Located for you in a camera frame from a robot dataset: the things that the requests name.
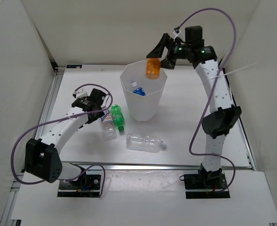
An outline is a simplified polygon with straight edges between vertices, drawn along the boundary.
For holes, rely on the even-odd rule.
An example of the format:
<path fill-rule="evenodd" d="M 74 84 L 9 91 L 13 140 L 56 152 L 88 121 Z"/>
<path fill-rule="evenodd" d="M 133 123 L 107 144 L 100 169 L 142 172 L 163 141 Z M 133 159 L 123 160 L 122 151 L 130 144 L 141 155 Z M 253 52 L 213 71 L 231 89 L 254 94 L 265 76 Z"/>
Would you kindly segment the orange plastic bottle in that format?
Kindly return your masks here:
<path fill-rule="evenodd" d="M 160 75 L 161 62 L 158 58 L 150 58 L 146 63 L 146 77 L 156 80 Z"/>

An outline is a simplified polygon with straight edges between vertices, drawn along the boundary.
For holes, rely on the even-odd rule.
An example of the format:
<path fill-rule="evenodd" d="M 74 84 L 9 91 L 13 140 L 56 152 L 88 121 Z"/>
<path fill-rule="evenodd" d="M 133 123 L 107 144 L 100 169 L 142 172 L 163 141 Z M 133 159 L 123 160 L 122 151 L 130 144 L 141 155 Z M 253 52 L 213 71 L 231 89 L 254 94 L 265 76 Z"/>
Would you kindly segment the green plastic bottle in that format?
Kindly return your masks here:
<path fill-rule="evenodd" d="M 112 105 L 111 106 L 111 116 L 114 125 L 117 127 L 119 132 L 124 132 L 124 116 L 121 110 L 121 107 L 119 105 Z"/>

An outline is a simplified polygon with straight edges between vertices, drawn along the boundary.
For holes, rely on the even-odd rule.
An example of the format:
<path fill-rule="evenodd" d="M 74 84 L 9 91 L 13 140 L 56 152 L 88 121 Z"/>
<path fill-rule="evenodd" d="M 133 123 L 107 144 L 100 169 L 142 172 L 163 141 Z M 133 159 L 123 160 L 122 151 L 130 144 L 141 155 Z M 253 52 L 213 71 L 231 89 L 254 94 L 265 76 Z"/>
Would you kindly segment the clear bottle red-blue label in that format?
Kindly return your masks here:
<path fill-rule="evenodd" d="M 117 134 L 115 131 L 115 126 L 110 113 L 110 110 L 104 111 L 104 115 L 101 117 L 101 123 L 103 128 L 103 137 L 105 140 L 113 140 L 116 138 Z"/>

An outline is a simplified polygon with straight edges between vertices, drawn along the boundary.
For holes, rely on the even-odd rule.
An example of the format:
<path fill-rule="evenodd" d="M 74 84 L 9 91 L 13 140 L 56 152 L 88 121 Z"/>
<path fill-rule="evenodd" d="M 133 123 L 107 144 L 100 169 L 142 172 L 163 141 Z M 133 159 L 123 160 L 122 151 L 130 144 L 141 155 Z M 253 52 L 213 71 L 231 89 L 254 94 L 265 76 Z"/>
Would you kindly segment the blue label water bottle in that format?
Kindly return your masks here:
<path fill-rule="evenodd" d="M 140 96 L 146 96 L 143 88 L 140 87 L 135 81 L 131 81 L 130 85 L 131 85 L 131 88 L 132 88 L 132 92 L 134 94 L 138 94 Z"/>

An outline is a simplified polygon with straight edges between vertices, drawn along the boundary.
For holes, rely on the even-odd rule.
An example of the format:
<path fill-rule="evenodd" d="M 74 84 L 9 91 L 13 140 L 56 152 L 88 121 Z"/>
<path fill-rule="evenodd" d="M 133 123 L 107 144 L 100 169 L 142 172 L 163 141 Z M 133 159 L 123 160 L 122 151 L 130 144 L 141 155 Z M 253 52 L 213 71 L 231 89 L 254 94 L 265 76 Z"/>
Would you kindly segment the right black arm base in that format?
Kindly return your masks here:
<path fill-rule="evenodd" d="M 184 182 L 186 199 L 229 199 L 228 184 L 222 169 L 207 172 L 204 168 L 197 173 L 179 176 Z"/>

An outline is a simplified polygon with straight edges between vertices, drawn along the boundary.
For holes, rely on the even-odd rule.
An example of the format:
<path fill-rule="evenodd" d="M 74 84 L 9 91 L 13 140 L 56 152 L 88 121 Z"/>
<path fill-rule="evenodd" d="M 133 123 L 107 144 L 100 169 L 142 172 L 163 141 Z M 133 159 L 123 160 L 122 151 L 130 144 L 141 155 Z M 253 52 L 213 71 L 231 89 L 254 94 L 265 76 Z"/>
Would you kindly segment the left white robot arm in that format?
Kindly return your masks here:
<path fill-rule="evenodd" d="M 90 124 L 104 115 L 102 105 L 106 94 L 99 89 L 76 92 L 75 101 L 71 104 L 65 117 L 39 139 L 30 139 L 26 144 L 25 171 L 49 183 L 55 182 L 62 170 L 59 154 L 84 124 Z"/>

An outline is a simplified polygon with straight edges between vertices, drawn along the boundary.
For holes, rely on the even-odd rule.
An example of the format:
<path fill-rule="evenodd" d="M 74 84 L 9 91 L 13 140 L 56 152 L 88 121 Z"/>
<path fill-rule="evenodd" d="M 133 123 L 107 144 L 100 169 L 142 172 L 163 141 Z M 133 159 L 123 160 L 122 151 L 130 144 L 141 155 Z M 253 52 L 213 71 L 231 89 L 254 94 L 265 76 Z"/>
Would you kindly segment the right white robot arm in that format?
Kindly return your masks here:
<path fill-rule="evenodd" d="M 174 69 L 178 59 L 188 60 L 200 77 L 208 98 L 205 111 L 197 128 L 206 134 L 206 150 L 198 170 L 197 182 L 204 188 L 218 184 L 222 178 L 221 159 L 224 141 L 242 111 L 229 97 L 226 82 L 220 77 L 217 56 L 212 46 L 205 46 L 201 26 L 185 29 L 185 40 L 164 33 L 159 43 L 146 56 L 146 72 L 159 72 L 159 68 Z"/>

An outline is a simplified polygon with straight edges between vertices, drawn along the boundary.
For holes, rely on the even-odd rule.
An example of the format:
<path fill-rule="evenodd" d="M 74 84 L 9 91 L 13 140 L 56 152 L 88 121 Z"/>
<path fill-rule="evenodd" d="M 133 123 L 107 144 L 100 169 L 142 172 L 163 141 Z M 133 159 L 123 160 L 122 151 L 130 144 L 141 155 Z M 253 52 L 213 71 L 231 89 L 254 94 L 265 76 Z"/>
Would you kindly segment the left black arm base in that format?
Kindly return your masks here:
<path fill-rule="evenodd" d="M 80 176 L 71 181 L 61 180 L 58 186 L 57 197 L 101 198 L 106 177 L 104 166 L 93 164 L 84 168 L 78 164 L 70 164 L 80 169 Z M 89 173 L 88 171 L 93 167 L 101 168 L 103 175 Z"/>

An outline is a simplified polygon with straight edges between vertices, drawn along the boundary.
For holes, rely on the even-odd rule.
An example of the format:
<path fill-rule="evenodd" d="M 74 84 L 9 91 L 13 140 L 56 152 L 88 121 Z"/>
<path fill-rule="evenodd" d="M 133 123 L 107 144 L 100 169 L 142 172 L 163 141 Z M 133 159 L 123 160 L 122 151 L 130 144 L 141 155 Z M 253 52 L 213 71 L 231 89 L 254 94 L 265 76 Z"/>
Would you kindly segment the white faceted plastic bin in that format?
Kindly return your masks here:
<path fill-rule="evenodd" d="M 156 114 L 167 80 L 163 70 L 159 78 L 147 78 L 146 64 L 144 60 L 128 64 L 120 76 L 129 114 L 137 121 L 148 121 Z"/>

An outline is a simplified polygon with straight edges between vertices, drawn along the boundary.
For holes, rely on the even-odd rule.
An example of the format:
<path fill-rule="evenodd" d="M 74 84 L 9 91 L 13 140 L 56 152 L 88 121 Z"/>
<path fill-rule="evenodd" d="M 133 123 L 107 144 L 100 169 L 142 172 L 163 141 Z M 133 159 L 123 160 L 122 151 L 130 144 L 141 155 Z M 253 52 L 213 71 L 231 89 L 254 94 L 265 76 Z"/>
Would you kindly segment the blue sticker left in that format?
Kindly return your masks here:
<path fill-rule="evenodd" d="M 82 65 L 67 65 L 67 69 L 81 69 Z"/>

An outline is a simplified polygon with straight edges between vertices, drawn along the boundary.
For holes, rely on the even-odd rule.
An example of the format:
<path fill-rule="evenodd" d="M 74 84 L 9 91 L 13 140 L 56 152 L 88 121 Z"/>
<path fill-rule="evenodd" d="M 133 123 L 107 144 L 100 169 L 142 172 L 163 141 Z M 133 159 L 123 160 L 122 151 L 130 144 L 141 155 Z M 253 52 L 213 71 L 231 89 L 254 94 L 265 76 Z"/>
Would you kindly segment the large clear plastic bottle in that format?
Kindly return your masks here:
<path fill-rule="evenodd" d="M 156 136 L 128 133 L 126 137 L 127 149 L 156 153 L 165 151 L 167 144 Z"/>

